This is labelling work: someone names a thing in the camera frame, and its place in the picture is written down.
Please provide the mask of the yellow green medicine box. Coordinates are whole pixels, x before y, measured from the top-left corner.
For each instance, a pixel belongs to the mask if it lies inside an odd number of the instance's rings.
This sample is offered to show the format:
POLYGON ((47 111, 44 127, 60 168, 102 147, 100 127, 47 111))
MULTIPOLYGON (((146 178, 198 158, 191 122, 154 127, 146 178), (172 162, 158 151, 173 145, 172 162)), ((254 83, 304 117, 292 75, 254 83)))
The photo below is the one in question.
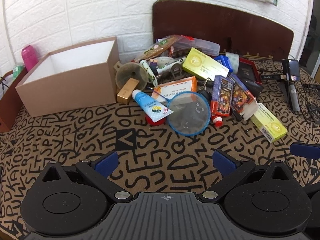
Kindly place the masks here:
POLYGON ((257 111, 250 117, 269 143, 273 143, 287 134, 286 127, 262 103, 258 103, 257 111))
POLYGON ((227 77, 229 69, 203 52, 191 48, 182 69, 201 80, 215 80, 216 76, 227 77))

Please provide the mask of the red tape roll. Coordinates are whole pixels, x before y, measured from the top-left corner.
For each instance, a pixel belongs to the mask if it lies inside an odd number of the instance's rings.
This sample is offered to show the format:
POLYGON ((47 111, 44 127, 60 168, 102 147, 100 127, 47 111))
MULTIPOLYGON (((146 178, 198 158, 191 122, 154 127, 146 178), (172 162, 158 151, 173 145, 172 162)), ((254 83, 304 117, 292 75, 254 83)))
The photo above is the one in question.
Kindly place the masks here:
POLYGON ((157 122, 154 122, 148 115, 145 115, 145 119, 150 126, 160 126, 162 124, 165 124, 166 121, 166 118, 163 118, 157 122))

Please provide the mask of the blue red card box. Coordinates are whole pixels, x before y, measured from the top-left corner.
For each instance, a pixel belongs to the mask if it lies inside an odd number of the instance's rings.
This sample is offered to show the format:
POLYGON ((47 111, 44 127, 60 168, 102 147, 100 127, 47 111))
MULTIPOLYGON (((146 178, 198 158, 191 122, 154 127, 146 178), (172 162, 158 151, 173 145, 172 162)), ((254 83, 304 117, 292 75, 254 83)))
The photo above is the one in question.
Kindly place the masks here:
POLYGON ((215 76, 210 109, 212 116, 229 116, 233 97, 234 81, 221 75, 215 76))
POLYGON ((258 110, 256 98, 235 74, 228 78, 233 82, 232 110, 246 121, 258 110))

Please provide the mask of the blue white toothpaste tube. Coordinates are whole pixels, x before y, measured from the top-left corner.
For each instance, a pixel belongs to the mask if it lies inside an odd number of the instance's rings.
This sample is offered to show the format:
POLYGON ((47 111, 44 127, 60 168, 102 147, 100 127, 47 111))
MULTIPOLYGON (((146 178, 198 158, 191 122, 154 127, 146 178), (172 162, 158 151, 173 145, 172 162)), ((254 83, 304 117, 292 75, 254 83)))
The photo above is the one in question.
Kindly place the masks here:
POLYGON ((157 122, 173 113, 167 106, 158 102, 141 90, 135 89, 132 98, 154 122, 157 122))

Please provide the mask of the letter patterned tablecloth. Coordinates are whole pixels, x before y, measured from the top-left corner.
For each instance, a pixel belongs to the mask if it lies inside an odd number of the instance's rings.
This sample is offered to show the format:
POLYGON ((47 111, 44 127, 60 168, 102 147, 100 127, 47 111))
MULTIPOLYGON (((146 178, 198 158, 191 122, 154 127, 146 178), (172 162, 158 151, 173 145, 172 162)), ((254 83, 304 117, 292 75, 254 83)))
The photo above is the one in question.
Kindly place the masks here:
POLYGON ((26 192, 50 161, 70 166, 116 151, 119 166, 110 179, 137 193, 202 192, 221 179, 211 155, 221 149, 235 158, 259 165, 281 160, 302 185, 319 181, 319 162, 291 155, 289 146, 300 141, 319 143, 319 126, 307 113, 308 105, 319 105, 314 90, 303 84, 314 79, 301 71, 295 84, 302 115, 288 107, 279 83, 264 81, 259 102, 286 127, 287 134, 268 142, 250 121, 230 116, 220 128, 209 125, 193 137, 176 134, 170 126, 150 126, 135 102, 112 104, 32 118, 25 108, 19 111, 11 131, 1 134, 1 236, 23 238, 27 229, 20 206, 26 192))

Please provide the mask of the gold small box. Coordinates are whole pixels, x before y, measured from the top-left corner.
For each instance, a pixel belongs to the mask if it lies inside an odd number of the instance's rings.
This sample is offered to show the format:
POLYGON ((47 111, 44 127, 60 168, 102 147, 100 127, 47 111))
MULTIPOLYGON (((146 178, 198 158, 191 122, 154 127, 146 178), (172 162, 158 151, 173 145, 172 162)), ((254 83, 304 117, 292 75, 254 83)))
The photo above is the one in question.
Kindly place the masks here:
POLYGON ((138 85, 139 80, 129 78, 129 80, 125 83, 125 85, 117 94, 117 102, 128 105, 132 98, 132 92, 136 89, 138 85))

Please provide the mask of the black pouch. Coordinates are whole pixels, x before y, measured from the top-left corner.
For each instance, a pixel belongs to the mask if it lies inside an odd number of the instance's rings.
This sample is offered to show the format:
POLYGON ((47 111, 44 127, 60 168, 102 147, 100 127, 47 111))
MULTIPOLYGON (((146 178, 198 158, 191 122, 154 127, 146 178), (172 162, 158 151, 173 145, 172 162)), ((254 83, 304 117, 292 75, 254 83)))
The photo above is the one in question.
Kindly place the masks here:
POLYGON ((241 77, 240 80, 256 99, 259 98, 264 88, 263 85, 243 77, 241 77))

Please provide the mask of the brown cardboard box white inside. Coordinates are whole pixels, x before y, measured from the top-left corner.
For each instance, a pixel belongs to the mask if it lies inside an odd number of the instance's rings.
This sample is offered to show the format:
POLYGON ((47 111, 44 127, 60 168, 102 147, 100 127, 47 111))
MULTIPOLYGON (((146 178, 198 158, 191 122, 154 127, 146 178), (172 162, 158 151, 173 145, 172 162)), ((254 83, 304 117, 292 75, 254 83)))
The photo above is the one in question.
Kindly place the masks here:
POLYGON ((101 38, 49 52, 16 90, 31 117, 116 102, 116 37, 101 38))

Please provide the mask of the red framed dark box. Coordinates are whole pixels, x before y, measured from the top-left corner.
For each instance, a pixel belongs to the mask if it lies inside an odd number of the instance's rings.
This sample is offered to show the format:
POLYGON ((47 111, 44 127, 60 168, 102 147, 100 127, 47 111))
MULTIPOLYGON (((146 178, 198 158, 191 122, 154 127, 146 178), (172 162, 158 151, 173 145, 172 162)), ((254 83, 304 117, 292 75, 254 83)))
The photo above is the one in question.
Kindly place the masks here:
POLYGON ((249 79, 255 83, 261 84, 261 78, 257 67, 253 61, 239 58, 239 67, 237 75, 242 78, 249 79))

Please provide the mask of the orange white medicine box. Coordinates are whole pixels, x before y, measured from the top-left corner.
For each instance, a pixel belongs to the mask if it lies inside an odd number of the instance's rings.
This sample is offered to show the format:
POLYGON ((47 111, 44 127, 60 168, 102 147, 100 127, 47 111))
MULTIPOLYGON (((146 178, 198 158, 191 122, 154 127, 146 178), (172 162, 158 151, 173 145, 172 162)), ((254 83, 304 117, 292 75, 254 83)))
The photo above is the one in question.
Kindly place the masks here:
POLYGON ((166 99, 171 100, 177 94, 196 91, 197 79, 196 77, 191 76, 158 85, 157 88, 153 89, 151 97, 161 103, 166 103, 166 99))

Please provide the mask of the dark red shoe box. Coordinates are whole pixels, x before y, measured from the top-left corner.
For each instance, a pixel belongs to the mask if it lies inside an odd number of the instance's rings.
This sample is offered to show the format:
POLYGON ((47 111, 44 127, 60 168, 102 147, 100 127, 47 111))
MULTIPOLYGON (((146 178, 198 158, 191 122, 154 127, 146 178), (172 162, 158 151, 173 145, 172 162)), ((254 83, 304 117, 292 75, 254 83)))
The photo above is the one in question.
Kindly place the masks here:
POLYGON ((16 86, 26 74, 27 71, 23 68, 15 79, 13 79, 12 70, 1 77, 1 133, 11 130, 23 105, 16 86))

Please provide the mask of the blue plastic object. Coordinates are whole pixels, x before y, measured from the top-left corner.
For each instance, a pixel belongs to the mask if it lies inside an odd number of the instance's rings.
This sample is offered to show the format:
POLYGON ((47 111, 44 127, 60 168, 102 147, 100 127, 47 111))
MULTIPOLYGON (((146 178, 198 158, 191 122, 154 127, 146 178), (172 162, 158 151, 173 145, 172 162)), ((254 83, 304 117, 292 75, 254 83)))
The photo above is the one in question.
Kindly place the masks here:
POLYGON ((229 73, 233 72, 232 64, 227 56, 219 55, 219 56, 215 57, 214 60, 217 61, 218 63, 222 64, 226 68, 228 68, 229 73))

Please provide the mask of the brown hair claw clip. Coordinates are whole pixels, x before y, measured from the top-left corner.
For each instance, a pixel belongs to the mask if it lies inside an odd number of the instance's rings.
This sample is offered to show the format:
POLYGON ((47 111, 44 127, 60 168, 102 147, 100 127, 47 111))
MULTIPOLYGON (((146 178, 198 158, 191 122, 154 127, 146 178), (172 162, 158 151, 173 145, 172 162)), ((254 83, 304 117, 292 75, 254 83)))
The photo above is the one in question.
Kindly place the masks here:
POLYGON ((161 81, 176 81, 186 77, 185 71, 179 63, 172 66, 171 70, 165 71, 161 74, 161 81))

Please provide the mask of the clear plastic container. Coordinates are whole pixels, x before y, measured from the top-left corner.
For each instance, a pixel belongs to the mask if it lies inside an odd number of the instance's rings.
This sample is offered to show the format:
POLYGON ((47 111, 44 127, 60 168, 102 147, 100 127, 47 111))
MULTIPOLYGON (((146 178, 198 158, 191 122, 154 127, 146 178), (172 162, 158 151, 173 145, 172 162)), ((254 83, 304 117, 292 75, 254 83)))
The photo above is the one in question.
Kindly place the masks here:
POLYGON ((180 40, 173 44, 175 49, 196 48, 210 56, 219 56, 220 45, 211 41, 193 38, 190 36, 182 36, 180 40))

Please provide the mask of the dark brown wooden board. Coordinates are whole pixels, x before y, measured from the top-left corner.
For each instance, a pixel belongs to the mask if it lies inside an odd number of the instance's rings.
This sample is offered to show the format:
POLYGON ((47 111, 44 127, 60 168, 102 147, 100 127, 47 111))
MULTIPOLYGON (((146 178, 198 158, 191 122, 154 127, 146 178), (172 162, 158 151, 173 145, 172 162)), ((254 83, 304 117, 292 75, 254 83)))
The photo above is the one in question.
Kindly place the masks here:
POLYGON ((289 57, 294 33, 261 16, 209 3, 158 0, 152 6, 153 39, 183 35, 219 44, 221 52, 289 57))

